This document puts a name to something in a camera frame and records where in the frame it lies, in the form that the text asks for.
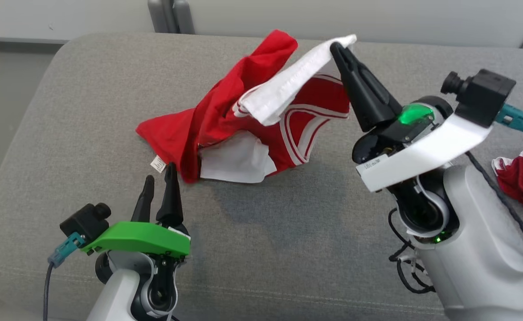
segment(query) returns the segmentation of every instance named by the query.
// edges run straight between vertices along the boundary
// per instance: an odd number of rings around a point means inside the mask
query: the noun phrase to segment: gray cushion
[[[129,219],[151,173],[156,213],[164,181],[136,126],[194,107],[260,41],[99,34],[65,45],[0,169],[0,298],[40,311],[46,257],[64,239],[58,224],[85,203],[110,205],[111,223]],[[316,44],[300,41],[295,56]],[[522,49],[358,43],[356,53],[402,103],[438,93],[452,70],[465,77],[485,67],[518,81],[509,102],[523,108]],[[355,172],[350,154],[361,135],[351,116],[324,126],[310,163],[263,183],[182,185],[192,257],[177,278],[175,315],[444,320],[437,295],[408,292],[388,262],[400,247],[386,223],[394,204]],[[523,134],[496,128],[475,155],[489,167],[522,149]],[[102,288],[95,258],[76,252],[54,271],[50,315],[85,319]]]

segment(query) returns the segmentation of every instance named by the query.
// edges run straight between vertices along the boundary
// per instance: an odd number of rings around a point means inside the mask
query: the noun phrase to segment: label sticker
[[[189,240],[192,240],[192,239],[190,238],[190,235],[186,235],[186,234],[184,234],[183,232],[180,232],[179,230],[177,230],[176,228],[172,228],[172,227],[169,226],[169,227],[168,227],[168,230],[169,230],[169,231],[172,231],[172,232],[175,232],[175,233],[177,233],[177,234],[180,234],[180,235],[184,236],[185,238],[188,238]]]
[[[158,155],[156,155],[155,159],[153,159],[153,162],[151,162],[151,166],[153,166],[154,169],[156,169],[159,173],[162,173],[164,171],[164,167],[166,167],[166,164],[160,159]]]
[[[373,158],[366,163],[357,165],[357,171],[359,172],[359,175],[362,175],[365,171],[371,169],[372,167],[384,161],[385,159],[388,159],[388,155],[382,154],[379,157]]]

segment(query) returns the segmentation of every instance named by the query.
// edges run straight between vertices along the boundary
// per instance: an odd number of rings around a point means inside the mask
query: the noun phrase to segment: black cable
[[[48,321],[48,294],[49,294],[49,279],[52,277],[53,262],[48,266],[46,273],[46,282],[44,284],[44,321]]]
[[[431,287],[432,289],[434,289],[434,286],[429,286],[428,284],[424,283],[424,281],[422,281],[420,279],[420,277],[418,277],[418,275],[416,274],[416,272],[412,272],[412,278],[414,278],[414,280],[416,280],[416,282],[418,282],[418,284],[423,287],[423,288],[427,288],[427,287]]]
[[[406,247],[409,247],[412,250],[414,250],[415,247],[412,245],[412,243],[409,240],[404,239],[404,237],[402,237],[402,235],[400,235],[400,233],[398,233],[398,231],[396,231],[394,224],[392,224],[392,214],[394,214],[395,212],[396,212],[396,209],[392,209],[388,213],[388,225],[390,226],[390,229],[392,230],[394,235],[396,235],[406,245]]]
[[[400,280],[402,281],[402,284],[412,293],[415,294],[425,294],[429,292],[435,292],[435,289],[433,286],[425,287],[422,290],[417,290],[413,288],[410,283],[408,283],[408,280],[406,280],[406,277],[404,277],[404,272],[402,272],[402,261],[398,260],[396,262],[396,270],[398,271],[398,276],[400,277]]]
[[[412,242],[410,242],[410,240],[406,240],[404,239],[404,237],[402,235],[400,235],[400,233],[398,231],[396,231],[396,228],[394,227],[394,224],[392,223],[392,215],[396,212],[396,209],[392,209],[390,211],[390,213],[388,213],[388,225],[390,226],[390,229],[392,230],[392,232],[394,232],[394,235],[396,235],[398,237],[398,239],[400,239],[402,241],[402,247],[397,250],[394,254],[392,254],[391,256],[388,257],[388,260],[390,262],[396,262],[396,269],[400,269],[399,272],[398,272],[398,276],[400,277],[400,281],[402,281],[402,284],[404,284],[404,286],[412,291],[413,293],[416,293],[416,294],[423,294],[423,293],[428,293],[428,292],[435,292],[435,288],[434,286],[429,286],[428,284],[422,282],[422,280],[417,276],[417,274],[415,272],[412,272],[412,278],[414,278],[414,280],[416,280],[416,282],[418,283],[418,285],[420,285],[422,288],[424,288],[423,290],[416,290],[414,288],[412,288],[412,286],[410,286],[410,283],[408,283],[408,281],[406,280],[406,278],[404,277],[404,273],[402,272],[402,264],[400,263],[401,261],[398,259],[398,257],[400,256],[400,254],[402,254],[407,248],[411,248],[411,249],[415,249],[415,247],[412,245]],[[412,262],[410,260],[405,260],[404,263],[407,263],[407,264],[412,264]],[[424,267],[421,266],[420,264],[417,264],[415,263],[414,264],[416,266],[416,269],[419,270],[420,272],[424,272]]]
[[[483,175],[483,178],[487,181],[487,184],[489,184],[489,186],[491,186],[492,189],[495,191],[498,199],[501,201],[501,203],[503,203],[503,205],[505,205],[505,207],[509,211],[509,214],[511,214],[513,220],[517,222],[521,232],[523,233],[523,220],[520,218],[515,209],[509,203],[505,193],[503,193],[503,191],[498,187],[498,185],[496,185],[495,182],[491,179],[491,177],[489,177],[487,172],[483,169],[481,164],[477,161],[477,159],[475,159],[471,152],[466,152],[466,156],[470,159],[471,163],[473,163],[474,167]]]

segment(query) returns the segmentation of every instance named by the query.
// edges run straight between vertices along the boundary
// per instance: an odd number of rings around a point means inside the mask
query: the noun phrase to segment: teal cable connector
[[[58,268],[74,250],[84,244],[85,239],[78,232],[74,232],[48,257],[48,263],[53,263],[54,268]]]
[[[508,126],[508,128],[523,132],[523,111],[510,104],[503,105],[495,121]]]

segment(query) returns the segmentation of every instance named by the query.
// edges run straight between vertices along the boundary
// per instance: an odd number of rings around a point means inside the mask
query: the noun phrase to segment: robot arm
[[[523,222],[482,173],[449,163],[463,153],[473,158],[469,150],[495,120],[523,132],[523,112],[504,104],[515,82],[487,70],[465,81],[451,73],[441,91],[457,94],[455,112],[438,97],[398,111],[349,49],[333,44],[331,53],[367,132],[353,148],[356,169],[370,191],[392,194],[408,229],[396,255],[414,249],[411,264],[422,261],[451,320],[523,321],[523,240],[510,214],[522,231]],[[429,292],[424,286],[414,292]]]
[[[86,205],[60,224],[88,255],[101,253],[96,274],[105,288],[89,314],[88,321],[176,321],[172,312],[178,301],[176,271],[190,253],[190,236],[182,224],[182,204],[176,167],[166,168],[167,187],[157,224],[150,223],[154,178],[146,178],[131,221],[109,227],[107,205]],[[70,253],[56,250],[58,263]]]

